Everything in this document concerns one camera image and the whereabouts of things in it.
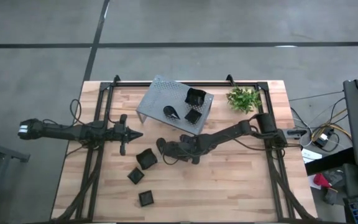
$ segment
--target gray metal basket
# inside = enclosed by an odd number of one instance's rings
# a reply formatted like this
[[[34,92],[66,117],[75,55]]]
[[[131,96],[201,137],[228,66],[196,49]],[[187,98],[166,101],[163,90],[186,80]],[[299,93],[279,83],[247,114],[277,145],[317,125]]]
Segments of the gray metal basket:
[[[140,121],[144,123],[147,117],[151,117],[191,134],[201,133],[209,111],[211,110],[214,96],[207,93],[202,106],[190,106],[185,103],[189,89],[190,87],[187,85],[157,75],[136,109]],[[165,106],[174,107],[180,119],[165,116],[163,113]],[[185,116],[191,109],[202,114],[196,124],[192,124],[185,119]]]

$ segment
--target wooden table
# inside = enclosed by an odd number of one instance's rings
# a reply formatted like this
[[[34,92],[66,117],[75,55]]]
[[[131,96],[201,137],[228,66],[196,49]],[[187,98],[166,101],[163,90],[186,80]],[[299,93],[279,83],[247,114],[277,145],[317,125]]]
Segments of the wooden table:
[[[83,85],[80,98],[83,108],[82,122],[93,120],[99,84],[100,82],[85,82]],[[277,127],[293,128],[284,82],[268,81],[268,85]],[[231,87],[200,87],[200,89],[214,95],[211,112],[203,133],[214,133],[242,119],[249,119],[254,114],[235,113],[230,109],[225,94]],[[179,135],[184,132],[150,118],[145,124],[139,121],[135,109],[146,91],[147,87],[115,87],[114,89],[111,119],[116,121],[121,114],[128,114],[127,125],[144,135],[126,146],[126,156],[120,156],[119,142],[106,142],[94,221],[256,222],[277,220],[265,152],[251,151],[234,141],[229,141],[219,145],[208,155],[202,156],[198,165],[182,161],[174,166],[166,165],[155,146],[155,141],[157,138],[178,141]],[[253,137],[243,136],[239,140],[249,146],[264,147],[263,141]],[[71,142],[68,152],[79,146],[79,143]],[[145,177],[134,185],[127,175],[134,167],[140,167],[135,155],[147,148],[153,150],[158,158],[158,164],[144,170]],[[62,214],[78,193],[85,159],[86,149],[73,153],[65,160],[52,218]],[[291,190],[307,211],[316,217],[300,149],[286,148],[284,160]],[[152,191],[155,203],[140,207],[138,194],[146,190]],[[282,192],[280,196],[286,213]]]

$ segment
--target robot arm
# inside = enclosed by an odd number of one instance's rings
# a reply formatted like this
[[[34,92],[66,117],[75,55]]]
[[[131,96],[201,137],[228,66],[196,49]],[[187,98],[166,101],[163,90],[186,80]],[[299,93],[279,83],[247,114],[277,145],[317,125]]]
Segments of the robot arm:
[[[249,121],[252,119],[257,120],[261,133],[251,130]],[[271,116],[267,113],[261,113],[214,134],[199,134],[193,137],[182,135],[180,142],[165,142],[164,139],[160,138],[157,140],[157,147],[164,156],[182,161],[192,159],[193,164],[198,164],[200,156],[215,149],[219,144],[247,135],[258,139],[268,139],[274,147],[285,147],[287,145],[283,131],[275,127]]]
[[[28,119],[20,123],[18,136],[24,140],[41,137],[78,141],[83,146],[95,148],[104,141],[120,141],[120,153],[125,155],[125,143],[143,136],[142,133],[131,130],[126,126],[126,114],[122,114],[119,122],[113,128],[107,129],[103,121],[93,121],[88,124],[61,125],[44,123],[37,119]]]

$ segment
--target red object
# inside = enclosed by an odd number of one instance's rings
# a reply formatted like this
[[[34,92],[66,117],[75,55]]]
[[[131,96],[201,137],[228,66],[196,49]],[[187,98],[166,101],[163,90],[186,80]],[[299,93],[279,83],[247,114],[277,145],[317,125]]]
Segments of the red object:
[[[313,182],[323,187],[331,187],[331,184],[329,184],[328,180],[323,176],[323,174],[316,174],[313,179]]]

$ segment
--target gray floor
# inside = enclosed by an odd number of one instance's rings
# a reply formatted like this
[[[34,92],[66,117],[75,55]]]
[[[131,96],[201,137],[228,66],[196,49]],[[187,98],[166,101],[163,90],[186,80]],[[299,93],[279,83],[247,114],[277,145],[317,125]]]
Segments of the gray floor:
[[[89,43],[103,0],[0,0],[0,44]],[[358,41],[358,1],[117,0],[109,4],[101,42]],[[67,142],[21,141],[19,122],[70,123],[90,49],[0,49],[0,145],[31,153],[13,161],[0,192],[0,222],[48,220]],[[91,80],[285,80],[289,99],[342,90],[358,78],[358,47],[242,49],[99,49]],[[292,101],[306,122],[341,94]],[[341,110],[344,103],[338,105]],[[322,114],[312,126],[326,121]],[[349,130],[347,120],[339,124]],[[350,146],[344,136],[341,144]],[[344,221],[343,208],[322,202],[319,217]]]

